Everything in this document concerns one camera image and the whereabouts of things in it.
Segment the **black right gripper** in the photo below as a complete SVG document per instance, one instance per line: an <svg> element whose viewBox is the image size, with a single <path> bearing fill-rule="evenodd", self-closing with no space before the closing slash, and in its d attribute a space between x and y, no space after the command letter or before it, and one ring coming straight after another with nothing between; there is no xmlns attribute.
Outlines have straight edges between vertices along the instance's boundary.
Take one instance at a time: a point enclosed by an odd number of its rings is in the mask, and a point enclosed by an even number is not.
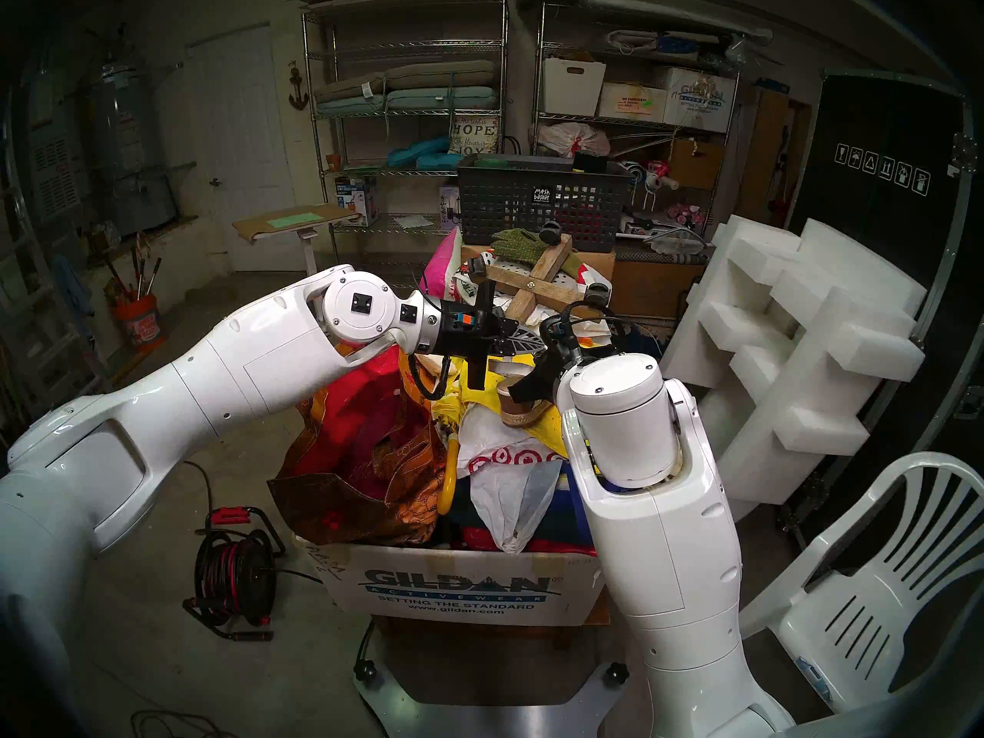
<svg viewBox="0 0 984 738"><path fill-rule="evenodd" d="M547 318L540 324L539 334L545 343L545 352L534 357L534 367L529 374L508 388L510 399L518 404L555 401L564 376L573 368L597 359L595 349L580 346L569 316Z"/></svg>

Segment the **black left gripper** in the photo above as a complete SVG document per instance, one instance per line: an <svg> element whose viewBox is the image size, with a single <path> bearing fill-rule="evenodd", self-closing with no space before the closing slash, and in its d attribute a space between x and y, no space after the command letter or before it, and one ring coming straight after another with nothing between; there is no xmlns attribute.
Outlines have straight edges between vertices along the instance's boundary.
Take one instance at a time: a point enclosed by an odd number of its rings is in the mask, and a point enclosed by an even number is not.
<svg viewBox="0 0 984 738"><path fill-rule="evenodd" d="M536 355L542 351L538 332L510 319L494 306L495 283L478 285L475 304L443 301L438 337L433 352L462 357L467 366L467 386L485 389L488 357Z"/></svg>

